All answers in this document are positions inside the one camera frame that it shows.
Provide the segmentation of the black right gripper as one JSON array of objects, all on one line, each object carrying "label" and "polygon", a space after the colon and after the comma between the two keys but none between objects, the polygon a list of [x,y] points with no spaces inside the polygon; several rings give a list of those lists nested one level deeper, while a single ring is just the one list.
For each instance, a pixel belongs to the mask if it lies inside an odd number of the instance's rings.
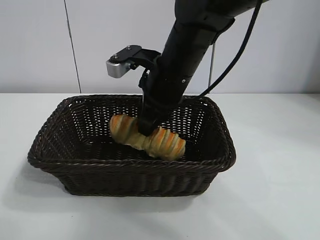
[{"label": "black right gripper", "polygon": [[138,132],[150,136],[158,122],[168,117],[181,101],[195,73],[195,62],[185,58],[158,56],[151,69],[145,70],[139,81],[143,91],[141,112],[138,116]]}]

